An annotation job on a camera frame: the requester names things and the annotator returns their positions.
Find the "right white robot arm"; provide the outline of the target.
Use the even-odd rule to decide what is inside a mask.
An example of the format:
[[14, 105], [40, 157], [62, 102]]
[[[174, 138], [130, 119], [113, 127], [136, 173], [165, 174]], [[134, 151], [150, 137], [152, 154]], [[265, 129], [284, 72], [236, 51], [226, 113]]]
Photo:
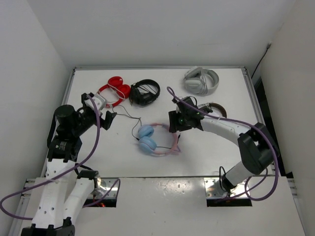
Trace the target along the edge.
[[194, 128], [216, 134], [239, 148], [241, 161], [223, 174], [219, 181], [224, 192], [230, 193], [242, 181], [262, 173], [276, 162], [279, 151], [264, 124], [251, 125], [214, 116], [210, 105], [196, 106], [190, 97], [174, 97], [172, 101], [177, 108], [168, 113], [171, 133]]

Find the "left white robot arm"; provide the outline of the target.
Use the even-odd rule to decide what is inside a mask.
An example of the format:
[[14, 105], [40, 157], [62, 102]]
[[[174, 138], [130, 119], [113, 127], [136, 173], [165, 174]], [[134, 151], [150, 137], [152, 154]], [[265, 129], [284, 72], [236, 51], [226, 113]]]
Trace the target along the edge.
[[87, 197], [100, 188], [98, 171], [87, 169], [77, 172], [75, 186], [68, 195], [68, 182], [85, 160], [77, 163], [82, 146], [80, 139], [89, 128], [96, 126], [96, 141], [100, 130], [108, 130], [116, 113], [108, 111], [102, 119], [101, 110], [106, 100], [99, 94], [81, 95], [82, 107], [71, 105], [56, 108], [47, 138], [46, 180], [38, 209], [29, 227], [22, 229], [23, 236], [73, 236], [75, 221]]

